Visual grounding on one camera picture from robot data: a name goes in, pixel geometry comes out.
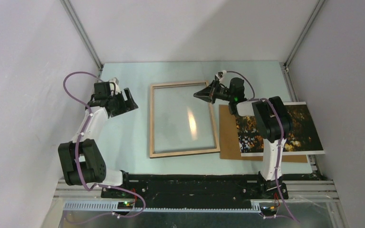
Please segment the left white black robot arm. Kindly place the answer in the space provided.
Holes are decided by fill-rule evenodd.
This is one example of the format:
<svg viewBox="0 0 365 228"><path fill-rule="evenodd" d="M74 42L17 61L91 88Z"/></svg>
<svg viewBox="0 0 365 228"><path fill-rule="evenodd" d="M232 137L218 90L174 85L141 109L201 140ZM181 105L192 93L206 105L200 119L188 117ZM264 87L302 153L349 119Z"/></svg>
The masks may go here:
<svg viewBox="0 0 365 228"><path fill-rule="evenodd" d="M94 84L94 93L87 103L85 117L71 141L58 147L59 159L67 185L83 184L77 167L80 166L84 183L98 183L113 186L113 192L120 198L129 196L131 184L124 180L124 172L106 167L98 148L97 140L106 122L121 114L138 108L130 90L121 90L117 78Z"/></svg>

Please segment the autumn leaves photo print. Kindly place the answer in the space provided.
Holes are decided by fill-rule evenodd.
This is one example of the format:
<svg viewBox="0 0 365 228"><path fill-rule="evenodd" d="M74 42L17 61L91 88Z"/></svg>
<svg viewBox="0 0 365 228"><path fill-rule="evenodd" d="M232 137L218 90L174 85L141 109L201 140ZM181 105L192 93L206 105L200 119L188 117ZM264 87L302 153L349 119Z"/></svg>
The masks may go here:
<svg viewBox="0 0 365 228"><path fill-rule="evenodd" d="M293 129L288 134L283 155L325 154L312 116L305 102L285 102ZM236 117L239 147L242 157L263 156L264 143L254 116Z"/></svg>

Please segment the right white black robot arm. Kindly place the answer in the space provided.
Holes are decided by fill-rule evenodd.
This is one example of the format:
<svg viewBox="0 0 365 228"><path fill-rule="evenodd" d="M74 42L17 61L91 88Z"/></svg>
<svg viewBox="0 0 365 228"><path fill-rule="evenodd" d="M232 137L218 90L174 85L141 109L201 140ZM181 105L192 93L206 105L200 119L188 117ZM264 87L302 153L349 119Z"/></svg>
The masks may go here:
<svg viewBox="0 0 365 228"><path fill-rule="evenodd" d="M281 162L283 149L293 123L279 96L271 98L251 98L245 96L246 79L234 77L229 86L215 79L193 96L210 104L216 100L228 102L229 112L234 117L255 118L255 128L263 139L263 168L259 171L258 194L265 199L271 198L277 190L283 189Z"/></svg>

